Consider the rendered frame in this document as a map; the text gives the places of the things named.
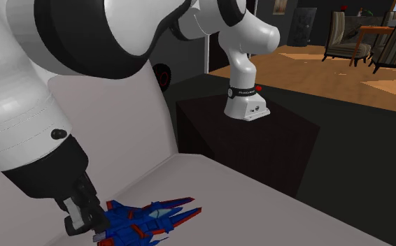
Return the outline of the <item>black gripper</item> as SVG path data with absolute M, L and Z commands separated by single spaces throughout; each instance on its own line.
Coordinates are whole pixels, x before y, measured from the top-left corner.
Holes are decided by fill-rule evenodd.
M 69 214 L 64 219 L 68 236 L 90 230 L 101 233 L 110 222 L 86 173 L 88 163 L 78 141 L 69 136 L 50 154 L 3 174 L 31 198 L 56 198 L 60 209 Z

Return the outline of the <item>blue and red toy jet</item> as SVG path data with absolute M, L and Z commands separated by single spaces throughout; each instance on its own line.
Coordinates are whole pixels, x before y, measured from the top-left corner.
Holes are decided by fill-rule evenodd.
M 155 201 L 142 208 L 107 201 L 104 214 L 110 226 L 92 240 L 97 246 L 156 246 L 160 241 L 154 236 L 173 231 L 201 212 L 201 208 L 182 211 L 192 201 L 192 197 Z

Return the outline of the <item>dark robot stand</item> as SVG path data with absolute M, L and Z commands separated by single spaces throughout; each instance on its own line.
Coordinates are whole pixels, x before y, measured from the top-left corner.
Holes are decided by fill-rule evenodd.
M 270 114 L 236 120 L 225 95 L 176 102 L 178 150 L 202 154 L 288 196 L 297 195 L 320 127 L 274 102 Z

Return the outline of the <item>dark cabinet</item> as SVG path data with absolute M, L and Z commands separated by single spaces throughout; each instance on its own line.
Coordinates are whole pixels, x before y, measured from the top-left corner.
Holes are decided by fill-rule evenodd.
M 296 8 L 292 16 L 287 46 L 305 47 L 310 41 L 317 8 Z

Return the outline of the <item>wooden side table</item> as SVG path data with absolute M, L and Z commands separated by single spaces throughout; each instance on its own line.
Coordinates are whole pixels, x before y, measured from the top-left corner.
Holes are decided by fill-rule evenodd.
M 384 26 L 378 26 L 378 27 L 372 27 L 372 26 L 361 26 L 360 27 L 360 35 L 358 37 L 358 40 L 356 42 L 355 49 L 353 51 L 353 55 L 351 57 L 349 66 L 353 65 L 353 62 L 355 60 L 355 56 L 357 54 L 358 48 L 360 46 L 360 43 L 362 41 L 362 38 L 365 34 L 386 34 L 386 35 L 391 35 L 393 32 L 394 27 L 384 27 Z

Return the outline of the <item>wall picture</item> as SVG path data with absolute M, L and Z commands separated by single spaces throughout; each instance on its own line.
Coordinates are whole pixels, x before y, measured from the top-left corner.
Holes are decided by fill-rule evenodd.
M 275 0 L 274 2 L 274 15 L 284 15 L 287 8 L 288 0 Z

